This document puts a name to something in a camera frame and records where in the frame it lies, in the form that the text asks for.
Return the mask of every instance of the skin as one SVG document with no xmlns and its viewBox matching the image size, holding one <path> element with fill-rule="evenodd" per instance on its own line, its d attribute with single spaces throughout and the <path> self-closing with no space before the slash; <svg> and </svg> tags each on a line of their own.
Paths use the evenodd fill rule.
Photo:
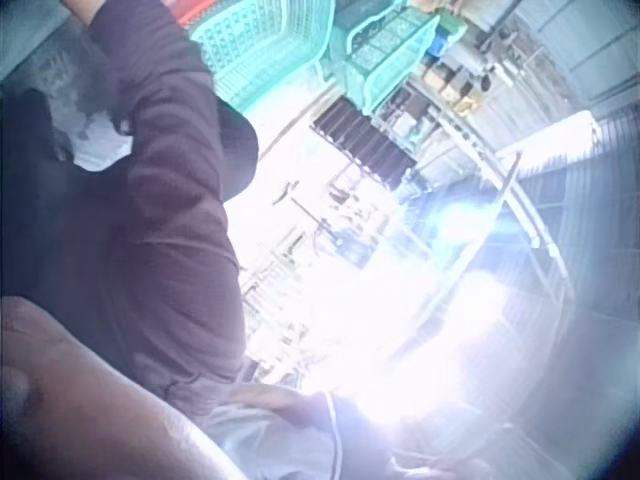
<svg viewBox="0 0 640 480">
<path fill-rule="evenodd" d="M 78 17 L 82 23 L 89 25 L 96 16 L 100 7 L 106 3 L 106 0 L 63 0 L 64 5 Z M 162 0 L 167 7 L 172 8 L 178 0 Z"/>
<path fill-rule="evenodd" d="M 48 478 L 245 480 L 186 417 L 29 301 L 2 299 L 2 347 L 3 433 Z"/>
</svg>

